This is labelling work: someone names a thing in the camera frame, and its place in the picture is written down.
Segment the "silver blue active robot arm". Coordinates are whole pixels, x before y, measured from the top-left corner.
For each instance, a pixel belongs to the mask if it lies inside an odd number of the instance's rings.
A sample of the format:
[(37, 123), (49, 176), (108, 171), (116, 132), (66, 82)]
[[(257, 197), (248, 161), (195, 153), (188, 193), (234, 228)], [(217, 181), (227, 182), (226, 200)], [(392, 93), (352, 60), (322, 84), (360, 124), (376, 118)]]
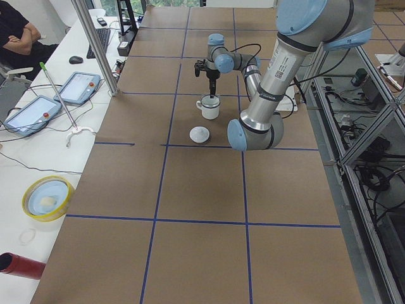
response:
[(252, 98), (261, 82), (259, 71), (260, 60), (256, 55), (242, 54), (237, 50), (229, 51), (225, 47), (225, 38), (222, 34), (210, 34), (208, 37), (208, 52), (206, 59), (195, 64), (195, 74), (204, 71), (209, 79), (209, 96), (216, 94), (216, 81), (221, 74), (239, 71), (244, 79), (247, 94)]

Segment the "black active gripper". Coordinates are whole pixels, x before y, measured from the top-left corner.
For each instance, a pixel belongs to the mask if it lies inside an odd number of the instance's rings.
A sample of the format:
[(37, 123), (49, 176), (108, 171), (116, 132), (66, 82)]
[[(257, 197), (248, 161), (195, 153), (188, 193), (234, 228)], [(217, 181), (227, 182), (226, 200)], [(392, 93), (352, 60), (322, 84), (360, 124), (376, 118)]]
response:
[(220, 72), (213, 61), (204, 60), (204, 70), (209, 79), (209, 96), (212, 98), (216, 94), (216, 81), (220, 78)]

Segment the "silver blue idle robot arm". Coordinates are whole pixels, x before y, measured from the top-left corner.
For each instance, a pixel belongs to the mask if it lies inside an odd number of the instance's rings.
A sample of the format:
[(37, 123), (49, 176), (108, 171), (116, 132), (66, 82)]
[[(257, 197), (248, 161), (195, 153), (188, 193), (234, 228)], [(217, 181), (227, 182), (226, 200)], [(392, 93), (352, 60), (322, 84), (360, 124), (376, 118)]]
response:
[(229, 121), (227, 137), (237, 151), (264, 150), (279, 144), (284, 123), (276, 113), (307, 55), (351, 49), (368, 42), (374, 1), (282, 1), (277, 9), (277, 46), (266, 73), (239, 119)]

